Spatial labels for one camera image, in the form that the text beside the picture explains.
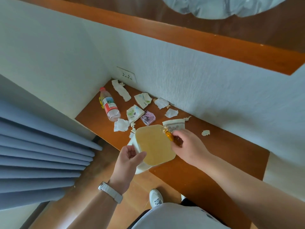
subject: wooden table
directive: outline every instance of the wooden table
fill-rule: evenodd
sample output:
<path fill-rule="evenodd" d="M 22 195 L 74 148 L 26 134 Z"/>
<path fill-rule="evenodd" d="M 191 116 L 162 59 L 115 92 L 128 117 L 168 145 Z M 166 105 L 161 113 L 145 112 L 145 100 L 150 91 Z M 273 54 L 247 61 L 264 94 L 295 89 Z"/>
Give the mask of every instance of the wooden table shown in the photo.
<path fill-rule="evenodd" d="M 125 88 L 132 99 L 125 102 L 114 90 L 111 81 L 105 85 L 105 88 L 113 96 L 114 101 L 121 112 L 121 117 L 127 120 L 126 110 L 134 104 L 137 104 L 134 96 L 141 92 L 126 85 Z M 131 131 L 113 131 L 114 123 L 108 120 L 104 109 L 101 108 L 98 97 L 99 93 L 75 119 L 109 144 L 113 145 L 118 150 L 121 150 L 121 148 L 129 142 L 129 134 Z M 180 109 L 175 107 L 171 108 L 179 111 L 178 116 L 171 119 L 180 119 L 190 116 L 190 114 Z M 152 102 L 145 110 L 154 113 L 156 116 L 156 121 L 153 124 L 162 125 L 163 121 L 168 120 L 164 115 L 167 108 L 158 109 Z M 136 129 L 145 126 L 140 119 L 137 120 L 135 124 Z M 185 128 L 195 133 L 212 154 L 226 160 L 253 177 L 260 180 L 263 179 L 269 157 L 268 150 L 194 116 L 185 123 Z M 210 130 L 211 134 L 202 136 L 201 132 L 203 130 Z M 219 185 L 217 185 L 208 175 L 199 169 L 188 165 L 178 156 L 170 162 L 152 167 L 149 171 L 188 199 L 192 200 L 198 206 L 222 220 L 232 229 L 250 228 L 251 221 L 242 213 Z"/>

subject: white shirt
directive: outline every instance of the white shirt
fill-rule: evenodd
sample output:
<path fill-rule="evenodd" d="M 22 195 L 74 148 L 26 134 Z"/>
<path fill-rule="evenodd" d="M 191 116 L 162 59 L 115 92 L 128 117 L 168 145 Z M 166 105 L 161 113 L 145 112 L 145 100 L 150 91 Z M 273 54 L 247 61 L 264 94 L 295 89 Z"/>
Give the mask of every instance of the white shirt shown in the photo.
<path fill-rule="evenodd" d="M 228 229 L 199 207 L 162 203 L 147 212 L 132 229 Z"/>

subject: person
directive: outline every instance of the person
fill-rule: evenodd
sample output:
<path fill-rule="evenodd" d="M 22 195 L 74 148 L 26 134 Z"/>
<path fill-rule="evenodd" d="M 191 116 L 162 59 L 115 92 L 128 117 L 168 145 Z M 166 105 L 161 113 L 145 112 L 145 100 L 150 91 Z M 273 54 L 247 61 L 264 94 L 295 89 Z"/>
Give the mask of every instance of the person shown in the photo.
<path fill-rule="evenodd" d="M 258 229 L 305 228 L 303 201 L 212 155 L 192 132 L 176 130 L 173 135 L 180 137 L 183 144 L 178 147 L 171 142 L 172 150 L 185 162 L 214 179 Z M 119 194 L 124 194 L 135 175 L 137 165 L 145 156 L 146 152 L 136 154 L 133 146 L 124 146 L 107 184 Z M 140 215 L 129 228 L 228 228 L 199 207 L 163 203 L 157 190 L 150 192 L 150 203 L 152 209 Z M 108 193 L 100 191 L 77 218 L 75 228 L 107 228 L 116 206 L 117 202 Z"/>

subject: white wristwatch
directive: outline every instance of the white wristwatch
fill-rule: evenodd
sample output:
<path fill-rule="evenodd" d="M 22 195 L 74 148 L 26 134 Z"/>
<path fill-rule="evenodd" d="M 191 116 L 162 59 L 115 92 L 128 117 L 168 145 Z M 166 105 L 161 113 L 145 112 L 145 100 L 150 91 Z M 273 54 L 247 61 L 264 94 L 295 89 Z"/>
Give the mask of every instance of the white wristwatch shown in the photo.
<path fill-rule="evenodd" d="M 121 203 L 123 200 L 123 196 L 120 195 L 118 192 L 116 192 L 114 189 L 112 189 L 110 186 L 107 185 L 106 182 L 102 182 L 99 187 L 99 190 L 105 191 L 107 194 L 109 194 L 118 204 Z"/>

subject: white shoe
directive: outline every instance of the white shoe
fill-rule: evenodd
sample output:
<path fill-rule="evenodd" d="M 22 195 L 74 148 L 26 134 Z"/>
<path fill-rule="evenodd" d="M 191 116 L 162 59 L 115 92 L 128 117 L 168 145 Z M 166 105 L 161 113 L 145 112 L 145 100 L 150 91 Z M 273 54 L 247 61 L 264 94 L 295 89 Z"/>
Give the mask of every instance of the white shoe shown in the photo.
<path fill-rule="evenodd" d="M 149 202 L 152 208 L 163 203 L 163 197 L 157 189 L 152 189 L 149 193 Z"/>

